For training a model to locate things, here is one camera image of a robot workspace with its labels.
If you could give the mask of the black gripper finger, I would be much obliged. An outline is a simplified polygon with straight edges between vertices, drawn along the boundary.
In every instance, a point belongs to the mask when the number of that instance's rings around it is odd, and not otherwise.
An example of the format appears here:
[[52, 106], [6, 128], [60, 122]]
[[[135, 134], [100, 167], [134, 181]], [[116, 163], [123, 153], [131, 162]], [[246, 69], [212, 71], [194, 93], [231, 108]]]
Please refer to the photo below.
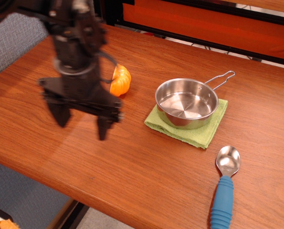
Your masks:
[[99, 139], [101, 141], [106, 139], [107, 131], [111, 129], [113, 120], [110, 117], [98, 116], [97, 126]]
[[48, 108], [60, 127], [65, 127], [70, 119], [70, 109], [65, 104], [48, 103]]

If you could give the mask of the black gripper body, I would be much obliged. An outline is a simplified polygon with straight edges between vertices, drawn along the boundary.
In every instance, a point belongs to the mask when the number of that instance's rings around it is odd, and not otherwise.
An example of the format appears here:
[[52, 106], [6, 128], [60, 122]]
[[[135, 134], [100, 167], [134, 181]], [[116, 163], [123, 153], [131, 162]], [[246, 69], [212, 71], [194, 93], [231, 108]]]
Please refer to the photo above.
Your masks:
[[60, 77], [39, 79], [48, 103], [65, 104], [69, 109], [83, 111], [96, 116], [110, 117], [113, 122], [122, 118], [122, 103], [102, 85], [99, 58], [91, 58], [87, 66], [80, 69], [67, 68], [58, 59], [54, 67]]

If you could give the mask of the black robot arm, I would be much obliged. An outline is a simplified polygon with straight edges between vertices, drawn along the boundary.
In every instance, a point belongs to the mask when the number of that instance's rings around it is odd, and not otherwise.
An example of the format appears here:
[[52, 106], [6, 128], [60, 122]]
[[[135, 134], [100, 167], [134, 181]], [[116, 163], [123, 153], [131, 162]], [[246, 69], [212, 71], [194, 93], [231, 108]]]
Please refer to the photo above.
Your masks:
[[59, 126], [65, 126], [71, 110], [97, 116], [99, 139], [122, 117], [121, 101], [103, 87], [101, 51], [106, 43], [87, 0], [0, 0], [0, 22], [19, 13], [38, 18], [53, 39], [54, 67], [60, 77], [41, 78], [43, 97]]

